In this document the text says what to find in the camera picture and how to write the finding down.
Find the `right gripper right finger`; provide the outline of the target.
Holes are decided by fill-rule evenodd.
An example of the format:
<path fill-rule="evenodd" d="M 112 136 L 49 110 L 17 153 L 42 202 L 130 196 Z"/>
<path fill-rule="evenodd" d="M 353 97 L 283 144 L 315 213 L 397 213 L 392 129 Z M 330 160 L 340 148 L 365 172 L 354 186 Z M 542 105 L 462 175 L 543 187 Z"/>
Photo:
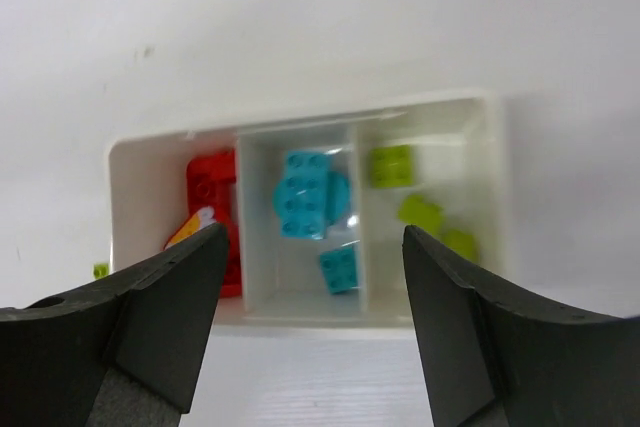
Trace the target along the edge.
<path fill-rule="evenodd" d="M 635 426 L 639 321 L 566 305 L 404 231 L 403 263 L 437 426 Z"/>

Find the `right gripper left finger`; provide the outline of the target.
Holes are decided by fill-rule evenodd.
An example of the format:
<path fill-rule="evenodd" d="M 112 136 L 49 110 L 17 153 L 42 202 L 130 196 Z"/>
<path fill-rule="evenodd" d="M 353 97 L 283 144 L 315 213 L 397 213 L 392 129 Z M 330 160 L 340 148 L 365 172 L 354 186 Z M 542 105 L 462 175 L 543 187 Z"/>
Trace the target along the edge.
<path fill-rule="evenodd" d="M 192 406 L 229 240 L 218 224 L 1 311 L 5 426 L 176 426 Z"/>

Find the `green 2x4 lego brick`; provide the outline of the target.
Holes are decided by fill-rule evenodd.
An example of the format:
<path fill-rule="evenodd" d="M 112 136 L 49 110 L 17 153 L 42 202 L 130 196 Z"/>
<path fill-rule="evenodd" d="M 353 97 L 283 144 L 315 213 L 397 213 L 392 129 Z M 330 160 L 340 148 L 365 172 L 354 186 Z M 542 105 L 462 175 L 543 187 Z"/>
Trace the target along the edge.
<path fill-rule="evenodd" d="M 96 263 L 93 265 L 93 277 L 95 280 L 107 277 L 110 274 L 108 263 Z"/>

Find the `green upside-down lego brick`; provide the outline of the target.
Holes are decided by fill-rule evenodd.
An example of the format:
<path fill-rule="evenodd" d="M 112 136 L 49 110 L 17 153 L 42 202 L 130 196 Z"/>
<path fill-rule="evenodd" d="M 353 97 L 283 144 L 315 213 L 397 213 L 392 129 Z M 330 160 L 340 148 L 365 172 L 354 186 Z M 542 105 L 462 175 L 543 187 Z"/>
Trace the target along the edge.
<path fill-rule="evenodd" d="M 405 224 L 421 228 L 433 237 L 440 236 L 444 225 L 442 208 L 419 194 L 410 194 L 401 202 L 397 218 Z"/>

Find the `blue square lego brick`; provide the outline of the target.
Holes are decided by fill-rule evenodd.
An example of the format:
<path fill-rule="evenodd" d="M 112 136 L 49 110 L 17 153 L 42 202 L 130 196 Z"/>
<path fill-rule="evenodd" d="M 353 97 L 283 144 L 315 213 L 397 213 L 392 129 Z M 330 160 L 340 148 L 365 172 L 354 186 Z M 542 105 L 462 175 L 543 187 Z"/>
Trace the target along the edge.
<path fill-rule="evenodd" d="M 318 256 L 319 266 L 331 295 L 358 287 L 357 254 L 354 244 L 325 251 Z"/>

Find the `red large lego brick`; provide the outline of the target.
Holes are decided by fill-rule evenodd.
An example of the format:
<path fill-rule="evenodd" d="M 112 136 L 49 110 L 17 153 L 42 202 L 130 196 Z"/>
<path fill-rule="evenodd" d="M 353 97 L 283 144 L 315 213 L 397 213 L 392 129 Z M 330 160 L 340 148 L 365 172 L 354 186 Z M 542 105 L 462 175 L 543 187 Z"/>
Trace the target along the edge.
<path fill-rule="evenodd" d="M 192 215 L 203 207 L 212 207 L 213 218 L 227 229 L 229 255 L 221 297 L 239 297 L 242 294 L 241 256 L 232 198 L 237 181 L 235 149 L 226 148 L 193 158 L 187 164 L 185 178 L 188 213 Z"/>

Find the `green 2x2 brick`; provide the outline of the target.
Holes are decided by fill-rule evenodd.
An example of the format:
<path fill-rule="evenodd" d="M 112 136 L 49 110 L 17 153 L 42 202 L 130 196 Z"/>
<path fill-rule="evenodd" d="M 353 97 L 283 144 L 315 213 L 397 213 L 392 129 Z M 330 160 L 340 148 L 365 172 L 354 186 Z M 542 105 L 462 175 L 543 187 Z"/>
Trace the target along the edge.
<path fill-rule="evenodd" d="M 413 157 L 408 144 L 373 148 L 369 153 L 369 179 L 374 188 L 414 184 Z"/>

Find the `blue rounded lego piece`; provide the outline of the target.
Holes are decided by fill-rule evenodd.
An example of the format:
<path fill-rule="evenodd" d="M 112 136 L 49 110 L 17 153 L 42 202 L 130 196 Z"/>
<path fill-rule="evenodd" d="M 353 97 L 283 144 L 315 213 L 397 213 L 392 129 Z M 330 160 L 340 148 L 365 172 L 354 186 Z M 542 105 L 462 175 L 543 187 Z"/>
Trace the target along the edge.
<path fill-rule="evenodd" d="M 279 217 L 284 215 L 284 197 L 286 182 L 281 180 L 272 196 L 272 204 Z M 348 178 L 340 172 L 329 172 L 326 219 L 329 226 L 338 223 L 350 208 L 350 184 Z"/>

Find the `white divided container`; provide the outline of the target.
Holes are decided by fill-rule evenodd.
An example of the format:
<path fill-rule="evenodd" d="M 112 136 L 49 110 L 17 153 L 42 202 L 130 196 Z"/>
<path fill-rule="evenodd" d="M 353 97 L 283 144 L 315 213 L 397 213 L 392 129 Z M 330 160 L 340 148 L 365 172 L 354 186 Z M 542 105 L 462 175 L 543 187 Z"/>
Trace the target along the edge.
<path fill-rule="evenodd" d="M 407 225 L 504 272 L 503 159 L 483 92 L 124 139 L 108 155 L 111 264 L 219 222 L 219 330 L 406 329 Z"/>

